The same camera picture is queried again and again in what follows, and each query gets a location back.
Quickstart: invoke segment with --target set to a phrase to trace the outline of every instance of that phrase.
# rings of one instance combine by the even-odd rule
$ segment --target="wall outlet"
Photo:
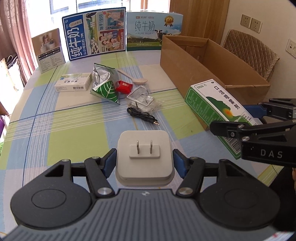
[[[296,43],[293,40],[289,39],[286,51],[296,58]]]
[[[257,33],[260,33],[261,27],[262,27],[262,22],[252,18],[250,29],[254,30]]]
[[[241,25],[243,25],[244,27],[249,28],[251,25],[251,17],[247,16],[247,15],[242,15],[242,19],[241,19]]]

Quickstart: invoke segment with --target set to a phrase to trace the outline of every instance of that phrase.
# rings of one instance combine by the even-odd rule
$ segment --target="curtain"
[[[27,82],[37,62],[29,30],[26,0],[0,0],[0,59],[17,53],[22,79]]]

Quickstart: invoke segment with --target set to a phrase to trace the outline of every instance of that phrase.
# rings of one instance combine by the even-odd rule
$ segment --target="plaid tablecloth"
[[[161,110],[154,114],[160,126],[133,119],[126,112],[124,96],[118,106],[91,95],[89,90],[55,91],[55,82],[62,74],[92,72],[94,63],[148,79],[152,95],[162,102]],[[203,130],[159,63],[160,51],[119,52],[67,62],[44,74],[38,69],[33,73],[12,114],[0,157],[0,234],[16,226],[10,200],[19,188],[61,159],[83,162],[91,156],[104,156],[117,147],[120,134],[126,130],[165,130],[172,147],[186,156],[215,163],[226,158],[270,184],[275,176],[272,167],[235,160],[217,137]],[[123,75],[121,78],[131,82]],[[114,171],[108,181],[115,191],[123,187]],[[176,172],[164,188],[176,191],[181,181]],[[85,178],[74,178],[74,182],[87,189]],[[215,178],[205,178],[203,188],[214,182]]]

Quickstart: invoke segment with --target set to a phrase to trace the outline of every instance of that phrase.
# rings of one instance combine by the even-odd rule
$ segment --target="white power adapter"
[[[118,140],[115,175],[124,186],[166,186],[175,175],[165,131],[125,131]]]

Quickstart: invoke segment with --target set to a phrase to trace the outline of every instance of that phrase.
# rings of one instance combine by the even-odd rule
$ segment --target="red snack package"
[[[116,91],[121,92],[123,94],[129,94],[131,89],[133,88],[133,84],[124,82],[122,80],[118,81],[119,87],[116,88]]]

